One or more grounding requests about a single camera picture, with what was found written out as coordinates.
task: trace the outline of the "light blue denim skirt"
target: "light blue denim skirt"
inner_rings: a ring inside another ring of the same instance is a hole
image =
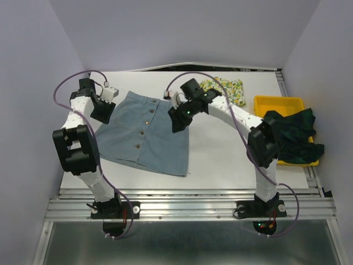
[[[185,176],[189,129],[172,133],[171,102],[129,91],[97,130],[100,157],[146,171]]]

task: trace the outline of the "screw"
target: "screw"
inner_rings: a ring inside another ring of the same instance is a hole
[[[286,207],[283,204],[278,205],[278,209],[282,213],[284,213],[286,211]]]
[[[238,206],[238,212],[243,213],[245,212],[245,207],[243,205]]]
[[[134,207],[132,208],[132,211],[133,211],[134,214],[138,214],[138,213],[140,212],[140,207],[134,206]]]

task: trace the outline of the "metal floor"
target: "metal floor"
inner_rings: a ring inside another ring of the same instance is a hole
[[[277,230],[291,222],[280,221]],[[98,222],[58,222],[44,264],[339,264],[325,220],[299,221],[286,236],[270,239],[244,228],[252,223],[137,222],[128,238],[113,241]]]

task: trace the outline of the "metal frame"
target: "metal frame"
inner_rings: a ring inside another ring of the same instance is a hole
[[[275,72],[281,94],[288,97],[280,71]],[[350,264],[339,234],[333,198],[325,198],[313,167],[305,169],[308,189],[296,189],[301,211],[299,219],[327,220],[334,247],[341,264]],[[122,190],[131,200],[141,202],[140,219],[134,221],[241,221],[233,217],[236,201],[253,198],[253,189],[218,190]],[[288,217],[294,219],[296,203],[286,189],[279,189],[285,201]],[[90,219],[94,197],[89,189],[61,189],[56,199],[50,200],[43,230],[33,264],[43,264],[54,222],[97,222]]]

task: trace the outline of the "clothing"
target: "clothing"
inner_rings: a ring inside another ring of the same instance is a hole
[[[245,106],[244,89],[243,82],[240,80],[229,81],[220,77],[215,77],[227,91],[229,101],[239,107]],[[203,80],[199,86],[205,91],[214,88],[215,90],[221,92],[224,95],[223,89],[214,80]]]
[[[189,130],[172,133],[171,102],[129,91],[97,130],[101,158],[146,171],[185,176]]]
[[[305,109],[287,117],[271,110],[265,114],[265,118],[268,117],[276,120],[280,131],[279,160],[292,164],[309,164],[323,155],[324,145],[308,141],[310,136],[316,134],[313,128],[315,116],[312,109]]]

